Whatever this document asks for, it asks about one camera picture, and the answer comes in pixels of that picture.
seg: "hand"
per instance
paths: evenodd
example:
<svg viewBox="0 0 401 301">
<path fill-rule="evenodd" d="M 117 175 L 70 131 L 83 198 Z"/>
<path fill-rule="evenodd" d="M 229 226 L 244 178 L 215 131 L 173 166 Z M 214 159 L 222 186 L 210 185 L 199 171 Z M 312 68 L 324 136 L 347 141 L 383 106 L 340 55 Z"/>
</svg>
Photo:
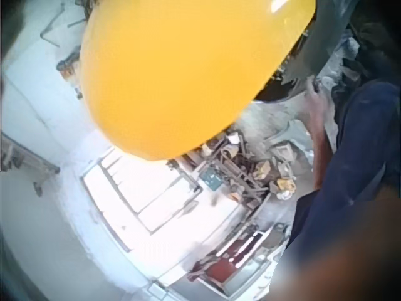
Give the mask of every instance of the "hand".
<svg viewBox="0 0 401 301">
<path fill-rule="evenodd" d="M 311 76 L 306 79 L 305 104 L 309 114 L 307 128 L 312 135 L 321 133 L 325 129 L 325 117 L 328 111 L 328 99 L 325 93 L 318 87 L 315 91 L 315 77 Z"/>
</svg>

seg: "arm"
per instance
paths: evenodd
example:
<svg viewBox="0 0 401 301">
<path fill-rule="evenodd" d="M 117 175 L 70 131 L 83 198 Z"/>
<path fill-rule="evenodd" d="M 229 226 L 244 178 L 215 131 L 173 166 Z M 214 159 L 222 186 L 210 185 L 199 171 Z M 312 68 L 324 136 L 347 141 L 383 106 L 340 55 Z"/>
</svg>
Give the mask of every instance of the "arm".
<svg viewBox="0 0 401 301">
<path fill-rule="evenodd" d="M 333 157 L 333 151 L 325 130 L 325 113 L 328 108 L 328 100 L 322 91 L 315 92 L 313 79 L 313 77 L 309 77 L 306 82 L 305 102 L 309 112 L 306 128 L 313 141 L 314 189 L 318 190 L 323 183 L 326 168 Z"/>
</svg>

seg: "hard hat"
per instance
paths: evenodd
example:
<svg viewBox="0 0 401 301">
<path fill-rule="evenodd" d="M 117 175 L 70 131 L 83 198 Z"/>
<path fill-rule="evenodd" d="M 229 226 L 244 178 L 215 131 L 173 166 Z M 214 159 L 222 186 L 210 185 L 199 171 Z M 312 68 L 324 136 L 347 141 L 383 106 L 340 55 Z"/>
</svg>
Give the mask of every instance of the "hard hat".
<svg viewBox="0 0 401 301">
<path fill-rule="evenodd" d="M 81 85 L 112 143 L 170 159 L 229 126 L 308 25 L 315 0 L 101 0 Z"/>
</svg>

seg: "bright window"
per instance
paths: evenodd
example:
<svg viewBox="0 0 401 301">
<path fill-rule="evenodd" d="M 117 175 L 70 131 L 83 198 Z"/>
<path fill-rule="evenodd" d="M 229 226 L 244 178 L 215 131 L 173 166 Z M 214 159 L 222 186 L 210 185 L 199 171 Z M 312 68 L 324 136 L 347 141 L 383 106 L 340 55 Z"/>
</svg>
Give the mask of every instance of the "bright window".
<svg viewBox="0 0 401 301">
<path fill-rule="evenodd" d="M 166 163 L 114 148 L 83 176 L 106 225 L 127 251 L 175 218 L 194 197 L 194 185 Z"/>
</svg>

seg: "blue pants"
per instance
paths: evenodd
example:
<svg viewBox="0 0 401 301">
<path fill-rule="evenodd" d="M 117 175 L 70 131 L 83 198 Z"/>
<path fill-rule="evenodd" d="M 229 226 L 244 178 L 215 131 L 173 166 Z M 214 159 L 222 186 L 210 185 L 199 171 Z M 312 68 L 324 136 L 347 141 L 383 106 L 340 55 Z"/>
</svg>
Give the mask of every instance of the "blue pants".
<svg viewBox="0 0 401 301">
<path fill-rule="evenodd" d="M 400 191 L 399 105 L 400 87 L 376 80 L 336 108 L 338 150 L 321 189 L 297 203 L 288 245 L 300 236 L 300 260 L 344 233 L 357 204 L 372 200 L 381 184 Z"/>
</svg>

